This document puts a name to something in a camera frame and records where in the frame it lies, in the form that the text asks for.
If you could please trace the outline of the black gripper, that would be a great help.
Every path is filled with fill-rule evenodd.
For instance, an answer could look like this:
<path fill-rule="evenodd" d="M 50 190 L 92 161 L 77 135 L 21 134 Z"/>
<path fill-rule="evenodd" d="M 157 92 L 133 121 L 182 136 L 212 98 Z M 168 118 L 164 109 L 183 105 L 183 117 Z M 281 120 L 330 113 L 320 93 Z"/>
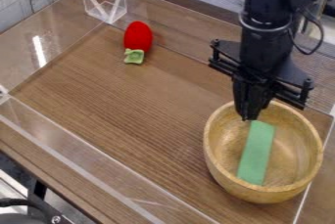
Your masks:
<path fill-rule="evenodd" d="M 266 73 L 243 64 L 239 42 L 214 39 L 210 46 L 212 56 L 208 65 L 232 77 L 236 111 L 243 120 L 257 120 L 273 99 L 301 110 L 307 106 L 314 81 L 291 57 Z"/>

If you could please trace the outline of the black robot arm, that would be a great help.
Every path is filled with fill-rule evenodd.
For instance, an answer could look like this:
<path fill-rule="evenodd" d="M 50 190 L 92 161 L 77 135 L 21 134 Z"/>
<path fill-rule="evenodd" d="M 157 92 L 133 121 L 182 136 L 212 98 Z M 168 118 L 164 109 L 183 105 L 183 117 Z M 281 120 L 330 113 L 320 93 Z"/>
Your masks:
<path fill-rule="evenodd" d="M 318 22 L 307 7 L 316 0 L 246 0 L 242 41 L 215 39 L 210 66 L 232 77 L 236 112 L 258 119 L 274 99 L 302 109 L 314 81 L 293 61 L 302 47 L 297 33 L 303 19 Z"/>

